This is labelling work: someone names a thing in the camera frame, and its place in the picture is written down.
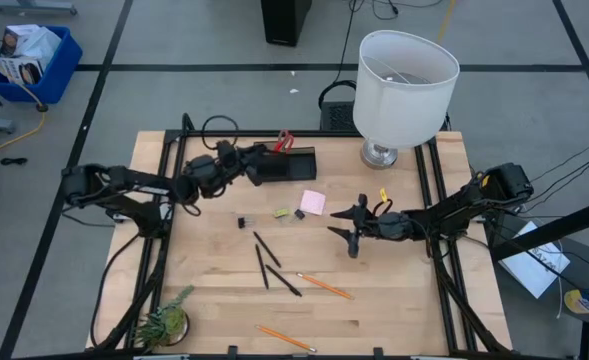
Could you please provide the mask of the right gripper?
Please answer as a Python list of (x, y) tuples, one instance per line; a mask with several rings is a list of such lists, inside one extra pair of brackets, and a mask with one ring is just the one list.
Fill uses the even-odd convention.
[(361, 237), (402, 242), (413, 235), (413, 225), (406, 213), (391, 212), (392, 204), (391, 199), (387, 202), (380, 201), (372, 210), (369, 210), (367, 196), (360, 194), (356, 205), (330, 214), (334, 218), (351, 220), (354, 230), (333, 226), (328, 226), (327, 229), (347, 240), (348, 255), (351, 258), (358, 257)]

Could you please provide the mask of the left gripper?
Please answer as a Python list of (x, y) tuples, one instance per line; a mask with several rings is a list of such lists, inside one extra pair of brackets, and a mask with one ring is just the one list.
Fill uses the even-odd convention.
[(239, 148), (229, 142), (216, 144), (218, 160), (216, 168), (218, 176), (224, 183), (231, 183), (239, 176), (247, 176), (250, 182), (258, 187), (263, 183), (256, 167), (257, 156), (279, 155), (280, 152), (265, 144)]

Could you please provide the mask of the red-handled scissors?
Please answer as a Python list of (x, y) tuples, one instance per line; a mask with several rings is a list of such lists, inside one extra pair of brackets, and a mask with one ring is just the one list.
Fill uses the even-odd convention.
[(287, 129), (282, 129), (277, 137), (277, 142), (273, 147), (275, 152), (288, 153), (294, 144), (294, 136)]

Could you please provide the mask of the black mesh desk organizer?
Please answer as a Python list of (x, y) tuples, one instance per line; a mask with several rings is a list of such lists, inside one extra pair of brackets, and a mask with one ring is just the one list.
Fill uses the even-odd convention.
[(297, 147), (276, 152), (276, 142), (262, 142), (268, 151), (258, 161), (257, 174), (263, 182), (308, 181), (317, 177), (314, 147)]

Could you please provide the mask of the pink sticky note pad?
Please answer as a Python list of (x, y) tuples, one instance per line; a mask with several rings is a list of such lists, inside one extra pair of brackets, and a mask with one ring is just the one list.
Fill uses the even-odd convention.
[(321, 216), (325, 209), (326, 196), (322, 193), (304, 190), (299, 209), (302, 212)]

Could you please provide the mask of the orange pencil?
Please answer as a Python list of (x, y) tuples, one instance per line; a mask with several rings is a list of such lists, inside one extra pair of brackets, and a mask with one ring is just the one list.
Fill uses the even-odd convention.
[(339, 289), (337, 289), (337, 288), (335, 288), (335, 287), (333, 287), (331, 285), (328, 285), (328, 284), (326, 284), (324, 282), (321, 282), (321, 281), (319, 281), (319, 280), (317, 280), (317, 279), (315, 279), (315, 278), (313, 278), (311, 276), (308, 276), (308, 275), (305, 275), (305, 274), (302, 274), (302, 273), (298, 273), (298, 272), (296, 273), (296, 275), (298, 277), (300, 277), (300, 278), (302, 278), (302, 279), (304, 279), (304, 280), (306, 280), (306, 281), (308, 281), (308, 282), (316, 285), (316, 286), (319, 286), (319, 287), (321, 287), (321, 288), (323, 288), (325, 290), (328, 290), (328, 291), (330, 291), (330, 292), (332, 292), (332, 293), (334, 293), (336, 295), (339, 295), (339, 296), (341, 296), (343, 298), (346, 298), (346, 299), (349, 299), (349, 300), (353, 300), (354, 299), (354, 297), (352, 295), (350, 295), (350, 294), (348, 294), (348, 293), (346, 293), (346, 292), (344, 292), (342, 290), (339, 290)]
[(302, 349), (304, 349), (304, 350), (306, 350), (308, 352), (312, 352), (312, 353), (316, 353), (317, 352), (317, 349), (314, 348), (314, 347), (312, 347), (311, 345), (306, 344), (304, 342), (301, 342), (299, 340), (296, 340), (294, 338), (291, 338), (289, 336), (286, 336), (286, 335), (284, 335), (282, 333), (279, 333), (279, 332), (277, 332), (275, 330), (272, 330), (270, 328), (267, 328), (267, 327), (264, 327), (264, 326), (261, 326), (261, 325), (255, 325), (255, 328), (257, 330), (259, 330), (259, 331), (261, 331), (261, 332), (269, 335), (269, 336), (272, 336), (272, 337), (275, 337), (275, 338), (277, 338), (279, 340), (285, 341), (285, 342), (287, 342), (287, 343), (289, 343), (291, 345), (294, 345), (296, 347), (302, 348)]

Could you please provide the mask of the black pen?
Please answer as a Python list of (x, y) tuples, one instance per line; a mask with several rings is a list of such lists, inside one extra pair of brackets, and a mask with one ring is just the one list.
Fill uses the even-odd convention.
[(261, 255), (261, 250), (260, 250), (260, 248), (259, 248), (259, 246), (257, 244), (255, 244), (254, 247), (255, 247), (255, 252), (256, 252), (257, 259), (258, 259), (260, 273), (261, 273), (261, 276), (262, 276), (264, 287), (265, 287), (266, 290), (269, 290), (269, 281), (268, 281), (268, 278), (267, 278), (264, 261), (263, 261), (262, 255)]
[(271, 260), (275, 263), (275, 265), (278, 268), (282, 268), (281, 262), (278, 260), (278, 258), (275, 256), (275, 254), (271, 251), (271, 249), (268, 247), (268, 245), (262, 239), (262, 237), (256, 231), (253, 231), (253, 235), (254, 235), (255, 239), (257, 240), (258, 244), (263, 248), (263, 250), (266, 251), (266, 253), (271, 258)]
[(285, 285), (290, 292), (292, 292), (295, 296), (302, 297), (302, 293), (292, 285), (288, 280), (286, 280), (282, 275), (280, 275), (276, 270), (274, 270), (271, 266), (265, 265), (265, 268), (274, 275), (283, 285)]

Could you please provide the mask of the black mesh box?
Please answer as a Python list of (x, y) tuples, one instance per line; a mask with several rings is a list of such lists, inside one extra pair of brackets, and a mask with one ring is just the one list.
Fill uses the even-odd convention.
[(352, 102), (323, 102), (320, 117), (321, 131), (356, 132)]

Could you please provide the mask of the white shade table lamp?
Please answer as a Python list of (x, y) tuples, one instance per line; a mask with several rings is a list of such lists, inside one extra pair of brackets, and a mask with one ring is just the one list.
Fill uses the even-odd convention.
[(379, 30), (360, 43), (353, 121), (363, 162), (386, 169), (400, 150), (435, 137), (460, 74), (458, 60), (414, 34)]

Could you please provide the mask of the green potted plant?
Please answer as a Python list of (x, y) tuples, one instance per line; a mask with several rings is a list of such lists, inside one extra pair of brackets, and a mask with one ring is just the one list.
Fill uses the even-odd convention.
[(182, 304), (193, 290), (194, 286), (188, 285), (173, 300), (145, 314), (135, 331), (134, 343), (151, 351), (182, 341), (190, 328), (190, 319)]

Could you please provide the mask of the white paper sheet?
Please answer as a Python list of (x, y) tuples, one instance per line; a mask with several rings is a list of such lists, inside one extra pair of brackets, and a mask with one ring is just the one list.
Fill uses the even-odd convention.
[(558, 276), (542, 263), (557, 273), (562, 273), (570, 264), (570, 260), (553, 243), (547, 243), (527, 253), (522, 252), (499, 261), (499, 264), (536, 299), (558, 279)]

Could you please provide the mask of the black stand beam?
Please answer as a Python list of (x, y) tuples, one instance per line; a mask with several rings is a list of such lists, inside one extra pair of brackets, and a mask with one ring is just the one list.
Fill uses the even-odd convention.
[(503, 260), (587, 228), (589, 228), (589, 206), (523, 235), (504, 240), (492, 249), (492, 256), (495, 260)]

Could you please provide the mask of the yellow and blue disc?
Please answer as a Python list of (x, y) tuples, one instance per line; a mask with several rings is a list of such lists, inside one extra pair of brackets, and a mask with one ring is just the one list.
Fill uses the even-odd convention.
[(569, 290), (564, 294), (563, 301), (570, 312), (579, 315), (589, 314), (589, 292), (579, 289)]

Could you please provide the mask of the printed cardboard box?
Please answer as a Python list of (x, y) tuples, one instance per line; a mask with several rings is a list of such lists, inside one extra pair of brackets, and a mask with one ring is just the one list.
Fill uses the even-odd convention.
[(35, 85), (43, 76), (38, 60), (30, 57), (1, 57), (0, 66), (11, 81), (18, 84)]

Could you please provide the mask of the black metal table frame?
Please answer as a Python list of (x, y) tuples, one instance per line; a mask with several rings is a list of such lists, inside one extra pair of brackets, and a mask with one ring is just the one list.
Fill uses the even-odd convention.
[[(184, 164), (184, 153), (188, 139), (199, 137), (232, 136), (234, 139), (257, 138), (259, 142), (271, 142), (276, 135), (274, 130), (216, 130), (209, 131), (205, 128), (194, 128), (188, 115), (182, 119), (182, 128), (179, 130), (167, 130), (162, 140), (162, 149), (159, 158), (157, 175), (164, 176), (168, 168), (169, 155), (173, 144), (177, 145), (174, 170), (171, 178), (180, 175)], [(135, 331), (139, 326), (139, 315), (145, 303), (150, 304), (150, 310), (154, 311), (160, 305), (160, 297), (163, 291), (163, 282), (166, 272), (166, 264), (169, 256), (169, 247), (172, 237), (175, 210), (181, 206), (161, 195), (153, 195), (151, 202), (160, 206), (167, 206), (161, 214), (166, 220), (165, 231), (159, 237), (145, 238), (139, 233), (138, 238), (144, 240), (141, 260), (134, 287), (134, 295), (131, 305), (125, 311), (123, 317), (110, 331), (105, 340), (100, 343), (95, 341), (95, 334), (90, 334), (91, 348), (86, 351), (95, 356), (130, 356), (150, 354), (144, 347), (134, 343)], [(464, 232), (447, 237), (445, 239), (424, 240), (427, 254), (432, 259), (432, 264), (437, 279), (439, 291), (439, 305), (443, 315), (445, 338), (450, 357), (460, 357), (466, 360), (480, 358), (484, 360), (498, 359), (500, 357), (513, 357), (515, 353), (500, 344), (490, 330), (482, 323), (481, 318), (474, 312), (468, 302), (463, 269), (458, 253), (456, 241), (463, 237)], [(440, 243), (445, 242), (449, 250), (451, 272), (444, 265), (445, 255), (441, 253)]]

